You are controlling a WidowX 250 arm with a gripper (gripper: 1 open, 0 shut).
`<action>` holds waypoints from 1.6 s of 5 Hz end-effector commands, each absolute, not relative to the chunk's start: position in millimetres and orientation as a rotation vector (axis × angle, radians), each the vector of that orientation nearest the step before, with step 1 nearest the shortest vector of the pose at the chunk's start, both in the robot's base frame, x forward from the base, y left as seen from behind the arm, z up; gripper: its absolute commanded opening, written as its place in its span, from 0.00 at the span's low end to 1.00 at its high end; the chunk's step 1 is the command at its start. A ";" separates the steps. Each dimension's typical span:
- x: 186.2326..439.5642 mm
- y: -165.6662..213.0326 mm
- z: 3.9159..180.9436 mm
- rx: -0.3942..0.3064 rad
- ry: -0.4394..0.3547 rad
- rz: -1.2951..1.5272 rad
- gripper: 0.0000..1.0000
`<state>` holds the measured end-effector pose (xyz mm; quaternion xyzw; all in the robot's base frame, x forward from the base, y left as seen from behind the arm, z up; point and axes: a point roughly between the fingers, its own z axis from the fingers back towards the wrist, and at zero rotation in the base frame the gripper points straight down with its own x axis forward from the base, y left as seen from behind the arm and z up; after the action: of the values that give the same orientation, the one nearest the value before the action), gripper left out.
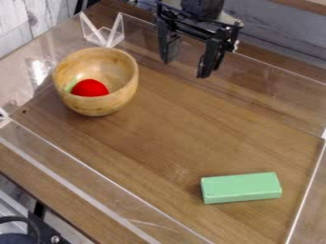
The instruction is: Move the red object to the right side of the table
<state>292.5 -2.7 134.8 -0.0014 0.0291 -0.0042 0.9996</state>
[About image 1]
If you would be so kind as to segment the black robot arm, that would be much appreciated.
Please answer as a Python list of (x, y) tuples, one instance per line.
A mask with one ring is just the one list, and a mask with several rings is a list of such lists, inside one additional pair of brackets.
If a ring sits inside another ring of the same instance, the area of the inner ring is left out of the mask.
[(245, 27), (241, 19), (223, 11), (226, 0), (155, 0), (156, 33), (162, 61), (168, 64), (178, 57), (180, 36), (205, 43), (198, 65), (198, 78), (217, 71), (226, 52), (235, 52), (238, 34)]

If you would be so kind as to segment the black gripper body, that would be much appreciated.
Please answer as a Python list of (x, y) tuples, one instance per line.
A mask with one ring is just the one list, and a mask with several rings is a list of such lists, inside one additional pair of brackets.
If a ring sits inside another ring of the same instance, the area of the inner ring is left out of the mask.
[(238, 33), (245, 27), (241, 19), (225, 12), (226, 0), (155, 0), (156, 16), (195, 38), (215, 37), (226, 45), (225, 50), (235, 52)]

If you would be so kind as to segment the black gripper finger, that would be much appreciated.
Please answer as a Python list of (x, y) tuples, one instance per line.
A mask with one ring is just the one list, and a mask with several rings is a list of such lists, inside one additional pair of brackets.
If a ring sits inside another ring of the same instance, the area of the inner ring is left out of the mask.
[(225, 45), (217, 38), (211, 38), (205, 44), (205, 53), (201, 57), (198, 77), (207, 78), (219, 69), (226, 54)]
[(158, 44), (162, 61), (168, 64), (178, 58), (180, 37), (164, 25), (158, 27)]

